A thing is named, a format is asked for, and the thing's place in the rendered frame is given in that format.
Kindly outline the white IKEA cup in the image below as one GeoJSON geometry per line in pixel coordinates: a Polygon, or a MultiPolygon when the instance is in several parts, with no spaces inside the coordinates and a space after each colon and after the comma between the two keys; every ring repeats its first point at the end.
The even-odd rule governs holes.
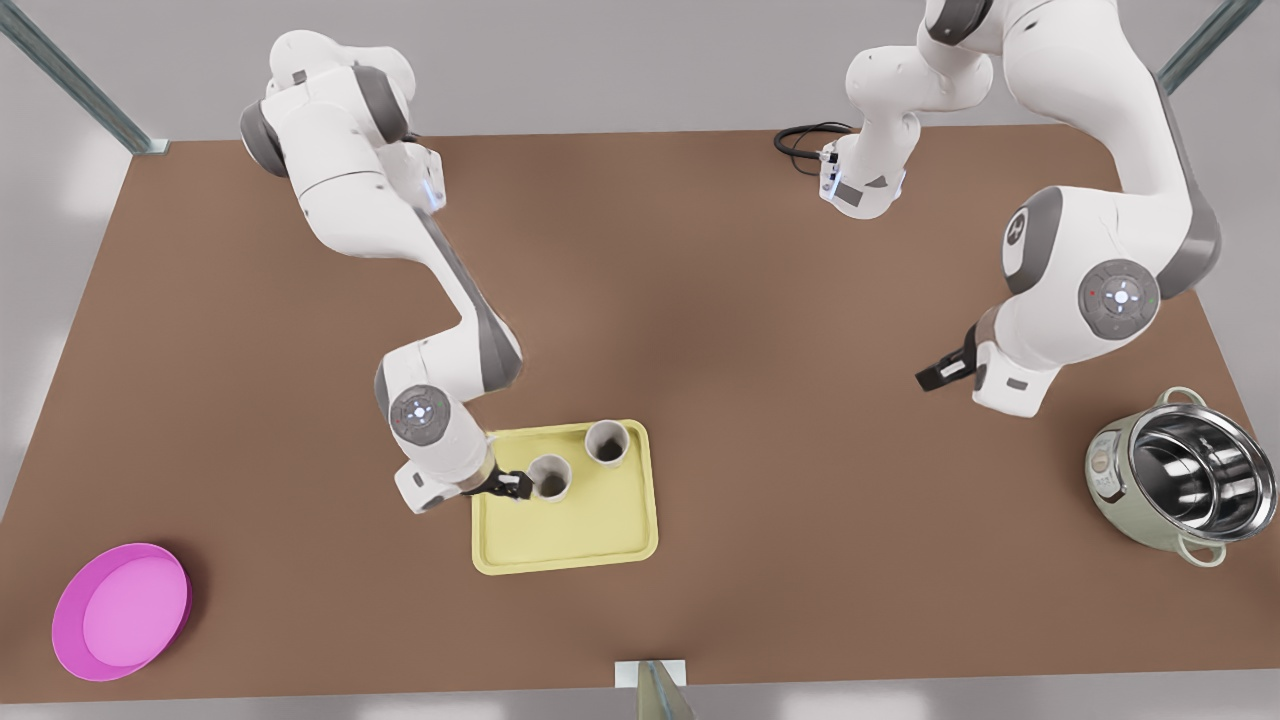
{"type": "Polygon", "coordinates": [[[544,454],[534,459],[527,475],[535,496],[552,503],[562,501],[572,484],[572,468],[558,454],[544,454]]]}
{"type": "Polygon", "coordinates": [[[584,437],[588,456],[604,468],[618,468],[630,450],[627,427],[617,420],[593,423],[584,437]]]}

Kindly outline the yellow rectangular tray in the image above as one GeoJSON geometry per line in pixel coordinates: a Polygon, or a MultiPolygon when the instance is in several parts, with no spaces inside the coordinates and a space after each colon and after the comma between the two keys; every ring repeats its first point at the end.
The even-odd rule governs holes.
{"type": "Polygon", "coordinates": [[[646,428],[620,423],[628,450],[608,468],[589,456],[588,423],[497,430],[489,434],[504,469],[525,470],[548,454],[562,457],[571,482],[558,502],[479,495],[472,501],[471,557],[490,577],[639,562],[659,544],[646,428]]]}

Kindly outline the pale green steel pot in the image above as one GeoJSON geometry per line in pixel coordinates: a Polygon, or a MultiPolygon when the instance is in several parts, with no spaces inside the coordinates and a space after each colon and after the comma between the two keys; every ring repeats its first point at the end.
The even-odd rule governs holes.
{"type": "Polygon", "coordinates": [[[1280,511],[1280,480],[1257,441],[1183,386],[1098,430],[1084,478],[1112,527],[1196,568],[1221,565],[1229,544],[1280,511]]]}

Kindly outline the pink round bowl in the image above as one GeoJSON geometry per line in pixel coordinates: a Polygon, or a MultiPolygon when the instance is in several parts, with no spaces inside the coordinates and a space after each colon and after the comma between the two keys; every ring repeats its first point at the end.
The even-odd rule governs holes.
{"type": "Polygon", "coordinates": [[[86,682],[114,682],[163,653],[193,605],[188,573],[157,544],[120,544],[67,584],[51,621],[58,662],[86,682]]]}

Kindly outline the silver frame post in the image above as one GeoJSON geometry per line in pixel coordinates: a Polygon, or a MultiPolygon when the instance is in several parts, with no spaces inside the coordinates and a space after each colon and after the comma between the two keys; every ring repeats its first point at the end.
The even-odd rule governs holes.
{"type": "Polygon", "coordinates": [[[684,659],[614,662],[614,688],[635,689],[636,720],[698,720],[686,685],[684,659]]]}
{"type": "Polygon", "coordinates": [[[0,0],[0,35],[136,156],[160,156],[170,141],[143,132],[49,36],[15,5],[0,0]]]}
{"type": "Polygon", "coordinates": [[[1201,26],[1157,73],[1162,90],[1172,95],[1265,0],[1221,0],[1201,26]]]}

